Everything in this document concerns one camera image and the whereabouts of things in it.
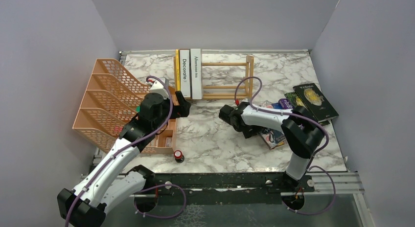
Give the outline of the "floral Little Women book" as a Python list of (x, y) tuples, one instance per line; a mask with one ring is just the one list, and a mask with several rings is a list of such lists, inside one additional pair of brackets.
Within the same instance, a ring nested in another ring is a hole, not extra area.
[(285, 135), (274, 129), (265, 128), (258, 133), (270, 150), (286, 144)]

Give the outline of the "purple 52-Storey Treehouse book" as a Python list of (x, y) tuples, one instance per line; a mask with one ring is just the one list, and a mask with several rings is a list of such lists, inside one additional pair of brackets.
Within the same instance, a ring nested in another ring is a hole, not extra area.
[(279, 104), (281, 105), (282, 109), (293, 109), (293, 105), (290, 103), (290, 101), (287, 98), (282, 98), (279, 101)]

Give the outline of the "white Furniture Decorate book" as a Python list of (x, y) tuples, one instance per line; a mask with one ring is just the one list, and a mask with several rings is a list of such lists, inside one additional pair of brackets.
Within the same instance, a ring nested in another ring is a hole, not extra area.
[(181, 92), (185, 98), (191, 97), (190, 50), (179, 50)]

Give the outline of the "Afternoon tea coffee cover book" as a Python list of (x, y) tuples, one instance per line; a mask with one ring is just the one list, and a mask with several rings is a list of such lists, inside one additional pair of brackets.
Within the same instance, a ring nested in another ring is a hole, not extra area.
[(191, 96), (194, 100), (203, 98), (202, 85), (202, 50), (200, 48), (190, 49), (191, 69)]

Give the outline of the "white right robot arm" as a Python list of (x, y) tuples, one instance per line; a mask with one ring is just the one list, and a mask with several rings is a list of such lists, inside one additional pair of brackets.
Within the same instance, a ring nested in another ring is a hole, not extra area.
[(251, 102), (241, 102), (236, 107), (224, 105), (219, 118), (250, 138), (264, 129), (277, 130), (285, 136), (292, 151), (289, 165), (282, 178), (283, 187), (295, 191), (302, 184), (302, 177), (309, 168), (312, 157), (327, 131), (302, 106), (277, 110), (260, 107)]

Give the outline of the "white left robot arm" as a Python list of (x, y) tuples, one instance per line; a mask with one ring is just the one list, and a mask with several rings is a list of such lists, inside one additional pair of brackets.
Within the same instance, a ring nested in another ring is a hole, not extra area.
[(110, 210), (130, 195), (157, 191), (154, 172), (142, 165), (131, 169), (119, 184), (112, 183), (170, 119), (189, 115), (191, 103), (180, 91), (175, 95), (178, 105), (174, 105), (171, 94), (167, 98), (158, 93), (147, 94), (140, 111), (124, 125), (98, 166), (73, 189), (60, 191), (57, 201), (65, 226), (99, 227)]

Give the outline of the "orange plastic file organizer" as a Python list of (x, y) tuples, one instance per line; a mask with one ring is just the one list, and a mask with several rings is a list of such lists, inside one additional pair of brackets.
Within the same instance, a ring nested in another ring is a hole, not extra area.
[(72, 128), (107, 153), (148, 93), (119, 61), (97, 59)]

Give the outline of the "blue Jane Eyre book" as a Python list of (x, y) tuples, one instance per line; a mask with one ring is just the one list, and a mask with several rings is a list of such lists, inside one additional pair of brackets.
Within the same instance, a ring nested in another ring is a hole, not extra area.
[(263, 106), (266, 108), (277, 109), (277, 110), (283, 109), (282, 105), (279, 102), (272, 103), (270, 101), (264, 101)]

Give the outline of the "red capped small bottle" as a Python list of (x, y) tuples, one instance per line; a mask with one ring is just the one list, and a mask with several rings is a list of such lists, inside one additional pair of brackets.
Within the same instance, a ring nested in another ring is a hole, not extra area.
[(173, 155), (174, 155), (175, 161), (177, 163), (182, 163), (184, 161), (184, 155), (183, 155), (182, 151), (176, 150), (176, 151), (174, 151)]

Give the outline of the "thin yellow book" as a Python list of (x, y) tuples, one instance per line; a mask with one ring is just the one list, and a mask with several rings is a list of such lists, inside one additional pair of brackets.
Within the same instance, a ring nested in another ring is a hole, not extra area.
[(174, 57), (174, 77), (175, 77), (175, 88), (176, 91), (181, 90), (181, 78), (180, 78), (180, 56), (179, 56), (180, 50), (175, 50), (175, 57)]

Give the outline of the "wooden book rack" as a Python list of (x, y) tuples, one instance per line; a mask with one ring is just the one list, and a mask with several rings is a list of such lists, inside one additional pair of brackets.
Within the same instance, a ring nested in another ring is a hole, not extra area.
[(246, 56), (244, 62), (202, 63), (202, 99), (234, 100), (250, 98), (253, 94), (253, 80), (245, 80), (237, 87), (240, 80), (254, 75), (254, 57)]

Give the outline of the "green Alice Wonderland book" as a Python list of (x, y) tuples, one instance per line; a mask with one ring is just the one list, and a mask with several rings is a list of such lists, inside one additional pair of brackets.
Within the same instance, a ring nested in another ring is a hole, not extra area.
[(303, 101), (301, 100), (301, 98), (298, 96), (298, 94), (296, 92), (288, 92), (284, 94), (285, 98), (291, 103), (291, 105), (293, 106), (293, 108), (297, 107), (297, 106), (303, 106), (305, 107), (312, 115), (315, 119), (317, 119), (317, 117), (311, 112), (311, 110), (303, 103)]

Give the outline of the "black Moon and Sixpence book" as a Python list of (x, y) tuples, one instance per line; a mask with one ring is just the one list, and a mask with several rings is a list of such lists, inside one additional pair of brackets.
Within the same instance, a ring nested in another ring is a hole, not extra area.
[(293, 90), (319, 123), (339, 116), (315, 83), (296, 85)]

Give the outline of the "black metal base rail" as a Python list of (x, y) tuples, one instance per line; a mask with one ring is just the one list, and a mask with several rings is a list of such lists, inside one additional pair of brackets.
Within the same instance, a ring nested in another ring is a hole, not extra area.
[(285, 196), (313, 192), (312, 178), (298, 182), (284, 172), (247, 173), (157, 173), (150, 176), (145, 191), (133, 195), (140, 208), (157, 205), (281, 204)]

